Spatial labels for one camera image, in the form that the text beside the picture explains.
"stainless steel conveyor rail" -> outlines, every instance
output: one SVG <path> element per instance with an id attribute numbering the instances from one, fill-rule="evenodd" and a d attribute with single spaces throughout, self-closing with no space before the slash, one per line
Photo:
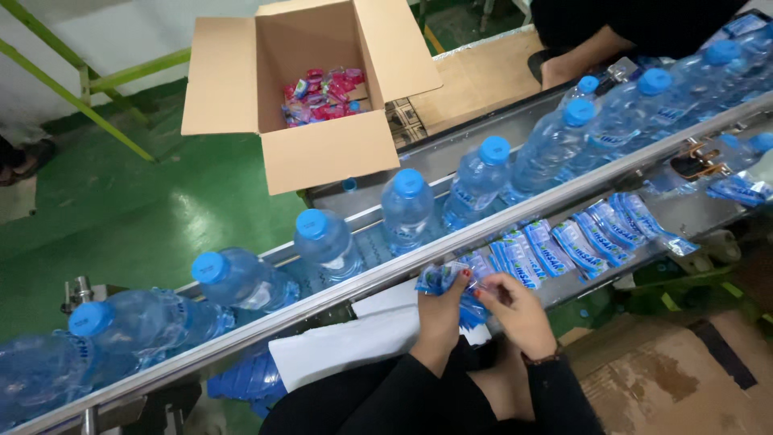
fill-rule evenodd
<path id="1" fill-rule="evenodd" d="M 591 173 L 548 190 L 521 204 L 500 210 L 461 231 L 440 237 L 416 251 L 385 261 L 379 265 L 374 265 L 371 269 L 343 283 L 308 296 L 289 307 L 255 320 L 222 337 L 218 337 L 137 375 L 116 382 L 105 389 L 93 392 L 82 399 L 78 399 L 46 415 L 24 423 L 13 429 L 12 432 L 40 433 L 43 431 L 53 431 L 54 433 L 59 433 L 65 430 L 72 430 L 80 426 L 84 412 L 87 409 L 94 409 L 96 407 L 98 418 L 100 414 L 131 403 L 143 395 L 181 379 L 205 379 L 218 368 L 222 368 L 224 363 L 238 356 L 239 352 L 245 348 L 262 341 L 268 341 L 274 337 L 291 335 L 299 324 L 313 316 L 324 313 L 327 310 L 340 308 L 347 303 L 360 300 L 401 283 L 416 276 L 427 264 L 445 262 L 455 258 L 460 252 L 481 247 L 486 244 L 486 239 L 489 236 L 498 234 L 516 222 L 540 217 L 555 218 L 562 213 L 571 211 L 574 207 L 581 206 L 589 200 L 598 198 L 600 195 L 603 196 L 637 171 L 651 168 L 675 153 L 685 139 L 691 137 L 699 138 L 712 132 L 731 128 L 738 121 L 752 118 L 755 115 L 758 118 L 762 117 L 769 120 L 771 119 L 769 116 L 770 111 L 773 111 L 773 92 L 725 111 L 706 122 L 694 125 L 634 152 L 623 159 L 616 160 Z M 500 118 L 497 119 L 506 118 L 507 115 L 506 113 L 501 114 Z M 499 127 L 505 128 L 506 126 L 503 122 Z M 471 130 L 470 136 L 472 136 L 474 131 L 478 132 L 475 134 L 485 133 L 479 130 L 478 125 L 471 125 L 468 128 Z M 527 134 L 526 126 L 524 125 L 523 128 Z M 464 135 L 465 131 L 461 130 L 458 134 Z M 438 143 L 435 146 L 442 146 L 442 143 Z M 451 178 L 452 174 L 448 174 L 432 182 L 432 187 L 438 196 L 447 191 Z M 728 210 L 727 212 L 729 213 L 727 216 L 732 218 L 734 211 Z M 374 205 L 349 217 L 347 221 L 353 228 L 358 228 L 358 231 L 367 231 L 369 228 L 373 228 L 374 225 L 378 225 L 381 219 L 380 216 L 380 206 Z M 717 218 L 722 220 L 724 216 L 726 214 L 722 211 L 717 215 Z M 297 263 L 297 255 L 292 243 L 287 243 L 269 252 L 265 252 L 261 257 L 282 267 L 294 264 L 294 262 Z M 178 291 L 188 295 L 196 295 L 198 291 L 197 285 L 198 283 L 191 283 L 178 289 Z M 551 297 L 550 300 L 551 303 L 560 302 L 572 296 L 576 295 L 560 294 L 556 297 Z"/>

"person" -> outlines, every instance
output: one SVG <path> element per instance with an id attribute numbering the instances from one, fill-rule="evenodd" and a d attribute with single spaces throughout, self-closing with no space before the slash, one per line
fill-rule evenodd
<path id="1" fill-rule="evenodd" d="M 695 53 L 747 0 L 533 0 L 534 26 L 550 59 L 543 89 L 631 50 L 679 59 Z"/>
<path id="2" fill-rule="evenodd" d="M 603 434 L 540 300 L 510 275 L 483 279 L 475 297 L 504 328 L 491 368 L 465 370 L 462 271 L 442 296 L 418 295 L 420 332 L 410 352 L 304 385 L 268 414 L 261 435 L 412 433 Z"/>
<path id="3" fill-rule="evenodd" d="M 53 154 L 53 142 L 43 139 L 24 149 L 15 149 L 0 136 L 0 187 L 35 175 Z"/>

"black clothing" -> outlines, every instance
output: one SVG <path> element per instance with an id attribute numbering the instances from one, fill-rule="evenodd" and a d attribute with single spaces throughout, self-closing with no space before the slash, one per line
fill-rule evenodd
<path id="1" fill-rule="evenodd" d="M 567 50 L 609 25 L 646 56 L 695 53 L 746 0 L 533 0 L 534 26 L 546 48 Z"/>
<path id="2" fill-rule="evenodd" d="M 0 136 L 0 167 L 10 166 L 16 168 L 27 160 L 26 154 L 15 149 L 7 140 Z"/>
<path id="3" fill-rule="evenodd" d="M 603 434 L 565 357 L 530 365 L 535 423 L 497 422 L 467 375 L 460 339 L 438 379 L 411 355 L 337 373 L 277 403 L 261 435 Z"/>

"open cardboard box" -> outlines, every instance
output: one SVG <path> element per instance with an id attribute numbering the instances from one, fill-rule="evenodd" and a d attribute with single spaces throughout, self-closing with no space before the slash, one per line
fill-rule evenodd
<path id="1" fill-rule="evenodd" d="M 287 128 L 282 87 L 336 66 L 365 71 L 373 111 Z M 280 194 L 398 167 L 384 102 L 441 85 L 405 0 L 273 3 L 196 20 L 182 134 L 259 133 Z"/>

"green floor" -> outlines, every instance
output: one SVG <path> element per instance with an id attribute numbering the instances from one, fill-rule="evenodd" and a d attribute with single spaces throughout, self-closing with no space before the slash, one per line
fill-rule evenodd
<path id="1" fill-rule="evenodd" d="M 500 0 L 481 35 L 481 7 L 459 0 L 429 5 L 427 25 L 443 50 L 523 21 L 511 2 Z M 182 137 L 184 81 L 138 99 L 160 108 L 151 114 L 153 129 L 124 115 L 111 122 L 159 164 L 145 162 L 79 115 L 48 123 L 60 132 L 54 138 L 59 150 L 39 173 L 36 213 L 0 226 L 0 341 L 66 327 L 59 311 L 63 284 L 76 276 L 88 275 L 94 284 L 176 288 L 192 280 L 189 265 L 202 251 L 239 245 L 263 252 L 291 240 L 305 206 L 294 193 L 268 195 L 260 138 Z M 580 304 L 551 315 L 557 333 L 591 326 L 609 299 Z M 582 317 L 580 308 L 591 317 Z M 226 406 L 225 414 L 230 433 L 254 433 L 259 424 L 243 403 Z"/>

